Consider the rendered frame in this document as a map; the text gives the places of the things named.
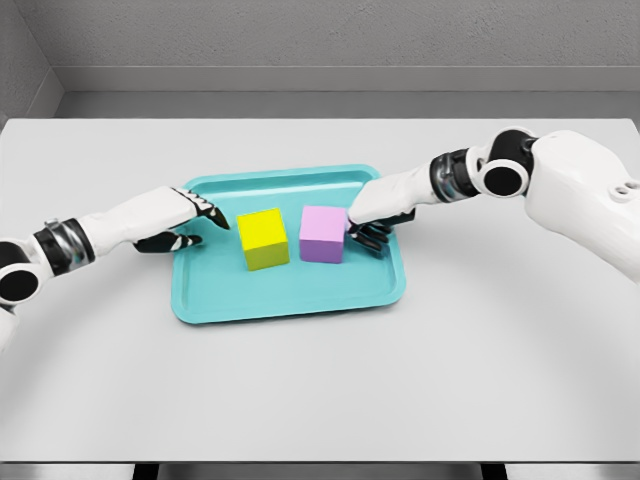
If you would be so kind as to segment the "pink cube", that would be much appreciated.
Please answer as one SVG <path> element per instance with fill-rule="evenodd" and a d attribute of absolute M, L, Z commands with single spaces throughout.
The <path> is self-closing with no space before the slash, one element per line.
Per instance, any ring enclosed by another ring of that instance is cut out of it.
<path fill-rule="evenodd" d="M 304 206 L 299 230 L 300 258 L 306 262 L 341 263 L 346 225 L 345 208 Z"/>

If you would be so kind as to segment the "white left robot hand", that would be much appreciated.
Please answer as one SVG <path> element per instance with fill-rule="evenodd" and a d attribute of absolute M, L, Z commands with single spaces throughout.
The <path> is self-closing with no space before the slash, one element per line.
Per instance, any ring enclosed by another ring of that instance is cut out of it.
<path fill-rule="evenodd" d="M 176 227 L 202 217 L 224 230 L 230 226 L 222 211 L 200 195 L 174 187 L 159 187 L 115 207 L 118 238 L 140 253 L 176 252 L 200 244 L 199 235 L 185 235 Z"/>

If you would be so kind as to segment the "teal plastic tray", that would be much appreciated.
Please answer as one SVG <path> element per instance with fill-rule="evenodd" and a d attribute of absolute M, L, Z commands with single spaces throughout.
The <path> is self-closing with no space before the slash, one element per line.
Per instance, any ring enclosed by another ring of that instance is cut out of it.
<path fill-rule="evenodd" d="M 212 201 L 230 225 L 239 215 L 280 210 L 290 261 L 251 272 L 236 228 L 223 231 L 203 219 L 180 227 L 202 237 L 173 260 L 171 308 L 189 324 L 254 320 L 386 306 L 405 292 L 398 240 L 380 254 L 346 240 L 340 264 L 301 260 L 298 231 L 306 205 L 347 207 L 379 172 L 364 164 L 200 176 L 186 189 Z"/>

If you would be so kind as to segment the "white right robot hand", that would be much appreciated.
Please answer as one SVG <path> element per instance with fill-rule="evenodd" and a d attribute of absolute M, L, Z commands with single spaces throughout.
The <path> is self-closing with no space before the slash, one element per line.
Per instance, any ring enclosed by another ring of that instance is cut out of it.
<path fill-rule="evenodd" d="M 376 253 L 389 242 L 395 217 L 411 215 L 417 205 L 409 177 L 395 174 L 366 183 L 348 209 L 348 234 Z"/>

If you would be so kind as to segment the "yellow cube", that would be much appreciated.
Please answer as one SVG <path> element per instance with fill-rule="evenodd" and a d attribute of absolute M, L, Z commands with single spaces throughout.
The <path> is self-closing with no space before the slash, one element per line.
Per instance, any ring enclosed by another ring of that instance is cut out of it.
<path fill-rule="evenodd" d="M 249 271 L 290 261 L 288 237 L 278 208 L 239 215 L 236 220 Z"/>

